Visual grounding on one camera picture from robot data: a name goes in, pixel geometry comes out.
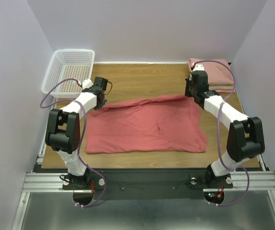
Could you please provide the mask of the red t shirt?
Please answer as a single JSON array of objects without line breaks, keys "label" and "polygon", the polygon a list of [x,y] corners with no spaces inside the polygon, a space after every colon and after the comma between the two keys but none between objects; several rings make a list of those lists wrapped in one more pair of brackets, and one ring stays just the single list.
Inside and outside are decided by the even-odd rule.
[{"label": "red t shirt", "polygon": [[89,113],[86,153],[184,151],[203,153],[207,137],[192,98],[163,95],[110,103]]}]

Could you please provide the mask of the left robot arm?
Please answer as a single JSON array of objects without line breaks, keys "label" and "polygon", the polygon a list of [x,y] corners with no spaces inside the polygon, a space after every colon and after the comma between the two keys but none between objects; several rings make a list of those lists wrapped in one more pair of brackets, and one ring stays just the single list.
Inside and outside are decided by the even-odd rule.
[{"label": "left robot arm", "polygon": [[67,167],[68,174],[61,175],[64,186],[72,186],[73,189],[86,189],[93,185],[89,179],[89,168],[82,160],[80,148],[86,131],[86,121],[80,130],[80,120],[86,119],[86,113],[97,110],[106,103],[106,89],[110,81],[95,77],[92,82],[89,79],[83,82],[70,78],[82,88],[81,93],[75,99],[61,109],[51,109],[48,114],[45,143],[50,146],[62,158]]}]

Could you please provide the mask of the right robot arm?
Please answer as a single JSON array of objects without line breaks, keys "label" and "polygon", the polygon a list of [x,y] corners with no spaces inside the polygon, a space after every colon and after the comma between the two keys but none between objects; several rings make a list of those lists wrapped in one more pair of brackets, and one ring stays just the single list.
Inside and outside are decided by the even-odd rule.
[{"label": "right robot arm", "polygon": [[211,163],[205,173],[205,183],[220,182],[244,162],[265,151],[263,125],[258,117],[248,117],[224,101],[216,91],[209,90],[205,70],[193,70],[186,79],[185,96],[194,99],[203,110],[217,118],[217,128],[223,124],[228,129],[226,152],[220,147],[217,131],[218,160]]}]

